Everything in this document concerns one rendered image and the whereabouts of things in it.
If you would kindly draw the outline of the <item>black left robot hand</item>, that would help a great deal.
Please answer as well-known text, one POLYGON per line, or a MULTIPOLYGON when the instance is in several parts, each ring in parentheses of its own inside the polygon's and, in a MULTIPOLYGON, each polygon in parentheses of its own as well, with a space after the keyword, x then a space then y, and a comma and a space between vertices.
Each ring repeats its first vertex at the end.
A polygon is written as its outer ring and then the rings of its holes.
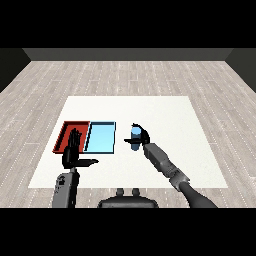
POLYGON ((62 155, 62 165, 65 169, 89 167, 98 163, 97 159, 79 159, 80 138, 81 133, 76 128, 72 129, 68 138, 68 145, 62 155))

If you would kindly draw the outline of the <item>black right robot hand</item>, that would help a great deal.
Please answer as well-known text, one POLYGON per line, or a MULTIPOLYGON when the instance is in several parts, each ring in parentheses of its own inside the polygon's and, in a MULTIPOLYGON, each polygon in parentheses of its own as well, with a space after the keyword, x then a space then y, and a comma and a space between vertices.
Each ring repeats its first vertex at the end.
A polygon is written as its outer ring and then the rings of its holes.
POLYGON ((125 142, 129 143, 129 144, 149 144, 150 143, 150 136, 148 134, 148 132, 139 124, 132 124, 132 128, 133 127, 139 127, 141 129, 141 138, 140 139, 132 139, 131 137, 129 139, 125 139, 125 142))

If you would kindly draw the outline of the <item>small blue can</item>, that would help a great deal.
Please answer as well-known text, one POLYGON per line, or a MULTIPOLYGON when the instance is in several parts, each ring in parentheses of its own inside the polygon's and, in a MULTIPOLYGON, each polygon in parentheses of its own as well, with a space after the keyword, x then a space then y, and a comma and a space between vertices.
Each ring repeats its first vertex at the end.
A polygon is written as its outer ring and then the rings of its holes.
MULTIPOLYGON (((131 129, 131 138, 132 139, 140 139, 141 138, 141 129, 139 127, 133 127, 131 129)), ((137 151, 139 149, 139 144, 132 144, 131 149, 133 151, 137 151)))

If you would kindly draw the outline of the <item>red shallow open box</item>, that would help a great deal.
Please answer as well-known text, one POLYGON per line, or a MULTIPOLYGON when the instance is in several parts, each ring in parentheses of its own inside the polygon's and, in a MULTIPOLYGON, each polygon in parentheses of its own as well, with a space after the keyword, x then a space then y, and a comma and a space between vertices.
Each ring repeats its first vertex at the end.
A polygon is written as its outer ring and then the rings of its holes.
POLYGON ((52 152, 55 154, 63 154, 65 147, 68 145, 70 132, 73 129, 76 129, 79 133, 81 133, 79 153, 82 154, 84 152, 84 143, 86 141, 89 125, 89 121, 65 121, 62 125, 52 152))

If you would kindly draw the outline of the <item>light blue shallow open box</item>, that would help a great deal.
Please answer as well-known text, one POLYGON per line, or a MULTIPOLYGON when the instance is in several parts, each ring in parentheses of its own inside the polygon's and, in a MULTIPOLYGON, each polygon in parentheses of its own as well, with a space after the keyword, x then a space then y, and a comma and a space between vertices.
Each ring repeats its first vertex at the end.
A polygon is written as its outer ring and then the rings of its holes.
POLYGON ((84 142, 85 154, 113 154, 116 123, 114 121, 92 121, 84 142))

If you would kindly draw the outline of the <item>dark grey robot body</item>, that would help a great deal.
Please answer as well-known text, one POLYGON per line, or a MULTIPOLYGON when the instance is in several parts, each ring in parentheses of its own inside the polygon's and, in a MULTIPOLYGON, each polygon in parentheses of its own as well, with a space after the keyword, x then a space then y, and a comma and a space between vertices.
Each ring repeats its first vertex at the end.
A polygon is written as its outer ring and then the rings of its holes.
POLYGON ((124 189, 118 188, 116 195, 101 200, 98 208, 158 208, 158 204, 153 199, 142 197, 138 188, 132 189, 131 196, 125 196, 124 189))

